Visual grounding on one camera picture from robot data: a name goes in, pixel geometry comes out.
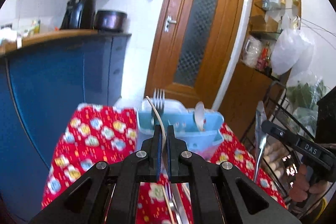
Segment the right hand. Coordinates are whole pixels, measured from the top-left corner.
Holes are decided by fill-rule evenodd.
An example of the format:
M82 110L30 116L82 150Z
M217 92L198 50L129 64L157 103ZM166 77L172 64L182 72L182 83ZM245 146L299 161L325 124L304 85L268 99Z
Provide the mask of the right hand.
M302 164L298 169L298 173L295 176L293 187L289 191L289 196L294 202L303 202L308 199L308 194L314 197L314 201L317 201L329 188L329 182L319 181L314 185L310 185L306 179L307 166Z

